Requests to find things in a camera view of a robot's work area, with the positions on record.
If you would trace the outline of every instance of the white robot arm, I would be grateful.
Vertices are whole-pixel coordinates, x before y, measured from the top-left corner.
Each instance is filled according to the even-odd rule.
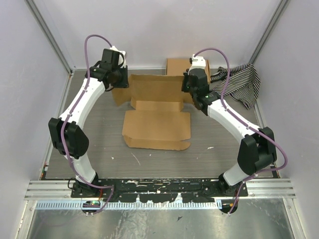
[[[98,185],[98,176],[89,161],[87,154],[89,140],[82,129],[92,107],[105,91],[110,91],[113,88],[127,88],[129,86],[125,54],[125,51],[119,51],[115,46],[112,46],[110,49],[104,49],[102,60],[90,68],[90,82],[81,100],[78,101],[87,84],[87,78],[84,79],[80,91],[65,112],[58,119],[52,118],[49,121],[53,146],[61,154],[65,155],[60,135],[61,126],[67,119],[70,110],[76,105],[75,110],[68,119],[64,136],[76,172],[85,181],[94,185]],[[78,176],[76,176],[76,179],[83,187],[87,187]]]
[[[274,139],[274,134],[268,127],[260,129],[257,125],[250,123],[235,112],[226,102],[224,102],[225,108],[220,95],[209,90],[207,75],[204,70],[206,67],[204,58],[193,55],[190,61],[191,67],[184,73],[182,91],[189,92],[196,108],[218,121],[240,143],[237,163],[219,176],[221,191],[225,192],[277,160],[275,146],[260,138],[249,127],[261,131],[271,139]],[[244,126],[239,122],[227,109],[232,111],[248,126]]]

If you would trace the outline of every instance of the metal floor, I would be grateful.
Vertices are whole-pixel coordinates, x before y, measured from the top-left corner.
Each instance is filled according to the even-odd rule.
[[[282,199],[240,200],[219,210],[36,210],[28,239],[293,239]]]
[[[84,71],[76,71],[70,84],[66,106],[80,89]],[[252,123],[257,124],[255,111],[225,97],[228,104]],[[129,148],[122,136],[125,111],[132,110],[127,102],[117,107],[111,93],[104,93],[89,113],[84,132],[90,140],[88,150],[92,167],[100,178],[216,178],[237,161],[239,144],[218,122],[206,117],[194,106],[185,104],[191,112],[191,146],[184,151]],[[271,173],[259,176],[272,177]],[[46,178],[70,178],[74,173],[67,160],[53,149]]]

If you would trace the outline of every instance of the cardboard box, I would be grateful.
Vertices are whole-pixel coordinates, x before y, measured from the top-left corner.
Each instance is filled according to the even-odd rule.
[[[190,113],[181,112],[184,102],[192,103],[189,93],[181,91],[183,71],[189,65],[186,59],[168,59],[167,73],[176,75],[131,75],[129,88],[112,91],[118,106],[131,101],[135,109],[124,117],[122,135],[128,147],[184,150],[190,146],[186,141]]]

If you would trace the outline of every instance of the gray wall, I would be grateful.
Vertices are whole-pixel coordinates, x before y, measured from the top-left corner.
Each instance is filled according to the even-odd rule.
[[[128,52],[130,68],[165,67],[167,57],[189,57],[205,47],[246,63],[279,0],[35,0],[72,66],[85,68],[83,42],[96,33]],[[106,43],[89,42],[89,59]],[[204,54],[213,68],[219,54]]]
[[[0,9],[0,237],[10,239],[68,78],[25,2],[2,0]]]
[[[318,238],[318,0],[290,2],[255,65],[263,117],[289,157],[283,174],[292,180],[309,235]]]

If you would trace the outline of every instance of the purple cable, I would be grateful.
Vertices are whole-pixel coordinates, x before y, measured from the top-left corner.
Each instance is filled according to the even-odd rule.
[[[286,155],[286,153],[284,152],[284,150],[280,147],[279,144],[277,144],[275,141],[273,141],[271,138],[269,138],[268,136],[266,136],[265,134],[261,133],[260,131],[248,126],[247,123],[245,123],[244,121],[242,121],[237,115],[235,115],[230,109],[227,108],[225,102],[224,102],[224,94],[225,94],[225,91],[226,91],[226,88],[227,88],[227,85],[228,85],[228,82],[229,82],[229,77],[230,77],[230,67],[229,67],[229,61],[228,61],[228,58],[227,56],[219,49],[217,48],[213,48],[213,47],[209,47],[209,48],[205,48],[205,49],[202,49],[200,51],[198,51],[194,56],[197,56],[198,54],[204,52],[204,51],[207,51],[207,50],[213,50],[213,51],[217,51],[219,52],[220,54],[223,55],[223,57],[225,58],[225,61],[226,61],[226,64],[227,64],[227,78],[226,78],[226,82],[225,82],[225,86],[221,92],[221,97],[220,97],[220,100],[221,100],[221,103],[222,105],[224,106],[224,108],[227,110],[227,112],[229,112],[235,119],[237,119],[242,125],[244,125],[245,127],[248,127],[248,129],[250,129],[251,131],[257,133],[258,135],[260,135],[261,137],[265,138],[266,140],[268,140],[270,143],[272,143],[280,152],[281,154],[283,155],[284,157],[284,164],[278,168],[267,168],[267,169],[262,169],[257,173],[262,173],[262,172],[269,172],[269,171],[277,171],[277,170],[280,170],[280,169],[283,169],[284,167],[287,166],[287,163],[288,163],[288,157]],[[233,206],[231,207],[230,211],[228,212],[228,214],[230,215],[230,213],[233,211],[237,201],[238,201],[238,198],[239,198],[239,193],[240,193],[240,190],[244,184],[245,181],[248,181],[248,180],[251,180],[255,177],[255,174],[245,178],[243,180],[243,182],[240,184],[240,187],[238,189],[238,192],[236,194],[236,198],[235,198],[235,202],[233,204]]]
[[[104,37],[100,36],[100,35],[96,35],[96,34],[93,34],[93,35],[89,35],[85,41],[84,41],[84,56],[85,56],[85,63],[86,63],[86,68],[87,68],[87,75],[88,75],[88,78],[87,78],[87,81],[86,81],[86,84],[85,84],[85,87],[83,89],[83,91],[81,92],[79,98],[76,100],[75,104],[72,106],[72,108],[70,109],[70,112],[68,114],[68,116],[66,117],[66,119],[64,120],[63,122],[63,125],[62,125],[62,128],[61,128],[61,140],[62,140],[62,144],[63,144],[63,148],[64,148],[64,151],[65,151],[65,155],[67,157],[67,160],[69,162],[69,165],[70,167],[72,168],[73,172],[75,173],[76,176],[78,176],[84,183],[86,183],[87,185],[91,186],[91,187],[94,187],[94,188],[99,188],[99,189],[108,189],[108,188],[111,188],[111,193],[109,195],[109,197],[107,198],[105,204],[99,209],[97,210],[96,212],[94,212],[93,214],[97,214],[99,212],[101,212],[104,207],[106,206],[106,204],[110,201],[112,195],[113,195],[113,192],[114,192],[114,187],[111,185],[111,186],[97,186],[97,185],[93,185],[91,183],[89,183],[88,181],[86,181],[75,169],[74,165],[73,165],[73,159],[71,158],[70,156],[70,152],[69,152],[69,149],[67,147],[67,144],[66,144],[66,141],[65,141],[65,137],[64,137],[64,130],[65,130],[65,126],[68,122],[68,120],[70,119],[70,116],[72,115],[73,111],[75,110],[76,106],[79,104],[80,100],[82,99],[83,95],[85,94],[89,84],[90,84],[90,66],[89,66],[89,59],[88,59],[88,51],[87,51],[87,43],[88,43],[88,39],[91,38],[91,37],[99,37],[99,38],[102,38],[103,40],[105,40],[109,45],[110,47],[112,47],[111,43]]]

